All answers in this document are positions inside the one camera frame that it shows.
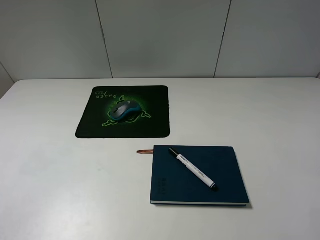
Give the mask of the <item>black green mouse pad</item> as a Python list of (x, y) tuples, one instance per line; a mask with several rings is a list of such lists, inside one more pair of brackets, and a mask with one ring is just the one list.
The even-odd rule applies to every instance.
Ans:
[[(118, 103), (136, 101), (142, 110), (114, 121), (110, 110)], [(97, 86), (92, 89), (75, 136), (78, 139), (166, 138), (170, 135), (169, 88)]]

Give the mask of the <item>dark blue notebook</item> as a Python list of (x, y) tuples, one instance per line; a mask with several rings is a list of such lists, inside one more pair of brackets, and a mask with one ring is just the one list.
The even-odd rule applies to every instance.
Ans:
[[(219, 190), (211, 190), (169, 153), (174, 148), (199, 168)], [(153, 205), (246, 206), (250, 203), (234, 148), (231, 146), (155, 145), (150, 202)]]

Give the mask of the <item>blue and black computer mouse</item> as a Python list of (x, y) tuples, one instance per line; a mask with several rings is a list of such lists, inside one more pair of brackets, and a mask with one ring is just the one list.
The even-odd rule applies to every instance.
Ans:
[(126, 100), (116, 104), (109, 112), (110, 118), (115, 122), (128, 119), (132, 114), (141, 112), (140, 104), (134, 100)]

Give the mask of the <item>white marker pen black cap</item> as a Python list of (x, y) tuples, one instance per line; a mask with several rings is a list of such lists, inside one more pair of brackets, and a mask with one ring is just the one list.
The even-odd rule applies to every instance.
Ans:
[(169, 153), (172, 154), (177, 160), (179, 160), (189, 171), (191, 171), (198, 179), (200, 179), (206, 186), (212, 191), (217, 192), (219, 190), (217, 183), (205, 175), (198, 167), (191, 163), (186, 157), (180, 154), (176, 149), (170, 147)]

